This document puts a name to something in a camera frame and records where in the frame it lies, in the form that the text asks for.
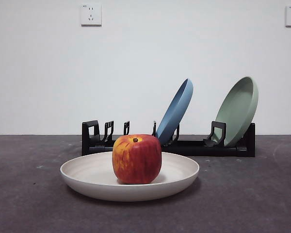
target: gray floor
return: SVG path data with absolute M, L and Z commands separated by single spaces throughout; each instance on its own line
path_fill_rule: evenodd
M 291 233 L 291 136 L 257 136 L 255 158 L 192 157 L 196 181 L 135 203 L 71 190 L 59 168 L 81 136 L 0 136 L 0 233 Z

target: black dish rack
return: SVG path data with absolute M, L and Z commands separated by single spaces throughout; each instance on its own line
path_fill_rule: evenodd
M 89 134 L 89 128 L 94 128 L 94 134 Z M 97 120 L 82 123 L 82 156 L 99 152 L 112 151 L 115 139 L 113 139 L 114 121 L 105 123 L 104 137 L 100 139 L 99 124 Z M 255 124 L 251 123 L 243 137 L 234 147 L 225 147 L 226 124 L 213 121 L 211 133 L 203 140 L 179 140 L 179 125 L 176 135 L 162 145 L 163 152 L 180 154 L 183 156 L 233 156 L 255 157 Z M 216 142 L 211 140 L 214 128 L 222 130 L 221 138 Z M 129 121 L 124 123 L 123 135 L 129 134 Z M 153 133 L 156 134 L 156 122 L 153 122 Z

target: green bowl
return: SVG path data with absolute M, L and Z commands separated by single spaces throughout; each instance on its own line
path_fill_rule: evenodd
M 240 79 L 224 99 L 216 121 L 226 123 L 225 147 L 233 147 L 250 126 L 259 99 L 257 84 L 250 77 Z M 221 129 L 215 128 L 212 140 L 221 138 Z

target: red apple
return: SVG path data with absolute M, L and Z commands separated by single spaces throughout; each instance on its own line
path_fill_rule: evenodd
M 147 134 L 120 136 L 113 146 L 112 165 L 123 183 L 150 183 L 162 166 L 161 144 L 156 137 Z

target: blue plate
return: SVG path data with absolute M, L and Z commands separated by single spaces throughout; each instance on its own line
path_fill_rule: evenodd
M 163 145 L 174 135 L 186 109 L 189 106 L 193 94 L 193 84 L 191 80 L 186 79 L 174 99 L 171 101 L 157 131 L 156 137 Z

